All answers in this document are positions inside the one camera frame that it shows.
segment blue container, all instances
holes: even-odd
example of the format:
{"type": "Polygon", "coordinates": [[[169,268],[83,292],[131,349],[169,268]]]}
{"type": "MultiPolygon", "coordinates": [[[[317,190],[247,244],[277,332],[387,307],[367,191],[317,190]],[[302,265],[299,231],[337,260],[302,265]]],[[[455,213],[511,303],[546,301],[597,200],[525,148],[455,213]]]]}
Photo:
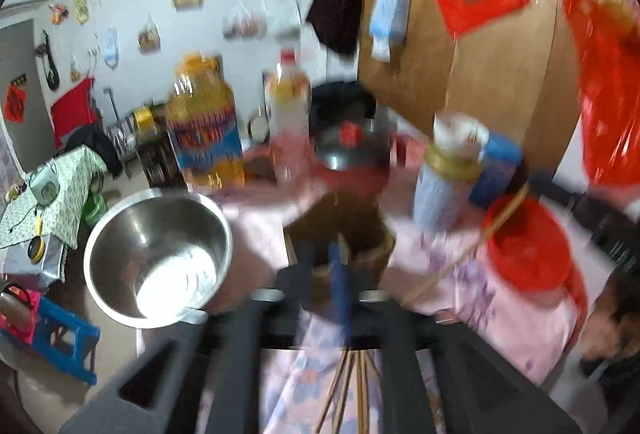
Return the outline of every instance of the blue container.
{"type": "Polygon", "coordinates": [[[522,151],[509,138],[489,133],[480,153],[484,169],[474,185],[469,201],[483,209],[489,208],[511,183],[516,168],[522,162],[522,151]]]}

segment gray door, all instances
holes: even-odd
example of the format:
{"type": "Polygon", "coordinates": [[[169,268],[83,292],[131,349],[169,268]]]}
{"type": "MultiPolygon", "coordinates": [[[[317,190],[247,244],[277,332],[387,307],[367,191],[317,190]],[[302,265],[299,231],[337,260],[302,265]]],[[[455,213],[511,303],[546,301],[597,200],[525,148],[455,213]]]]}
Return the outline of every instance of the gray door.
{"type": "Polygon", "coordinates": [[[24,122],[4,119],[20,166],[29,172],[56,154],[53,129],[36,69],[33,21],[0,28],[0,103],[4,107],[6,91],[12,80],[26,75],[20,86],[26,92],[24,122]]]}

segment pot lid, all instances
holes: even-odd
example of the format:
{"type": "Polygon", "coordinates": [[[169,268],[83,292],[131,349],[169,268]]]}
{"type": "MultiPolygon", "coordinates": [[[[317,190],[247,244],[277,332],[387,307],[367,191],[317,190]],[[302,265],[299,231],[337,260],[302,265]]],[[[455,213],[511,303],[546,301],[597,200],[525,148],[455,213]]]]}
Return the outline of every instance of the pot lid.
{"type": "Polygon", "coordinates": [[[358,167],[388,167],[388,133],[376,131],[368,122],[343,122],[331,127],[316,141],[316,155],[328,169],[344,172],[358,167]]]}

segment red knob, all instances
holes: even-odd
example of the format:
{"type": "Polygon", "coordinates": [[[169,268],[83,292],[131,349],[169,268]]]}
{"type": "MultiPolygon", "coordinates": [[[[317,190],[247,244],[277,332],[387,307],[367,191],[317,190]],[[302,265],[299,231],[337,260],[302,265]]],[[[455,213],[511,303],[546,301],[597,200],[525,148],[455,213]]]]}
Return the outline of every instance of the red knob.
{"type": "Polygon", "coordinates": [[[353,122],[344,122],[340,125],[340,145],[354,149],[362,143],[364,131],[353,122]]]}

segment red cloth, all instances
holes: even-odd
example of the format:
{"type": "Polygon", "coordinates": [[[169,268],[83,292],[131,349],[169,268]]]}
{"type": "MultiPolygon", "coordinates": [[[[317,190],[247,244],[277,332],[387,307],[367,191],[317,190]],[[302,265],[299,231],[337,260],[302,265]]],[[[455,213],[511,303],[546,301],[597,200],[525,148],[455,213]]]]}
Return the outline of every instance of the red cloth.
{"type": "Polygon", "coordinates": [[[74,129],[98,121],[98,115],[91,109],[90,93],[94,82],[92,77],[84,79],[51,106],[57,148],[62,147],[62,137],[74,129]]]}

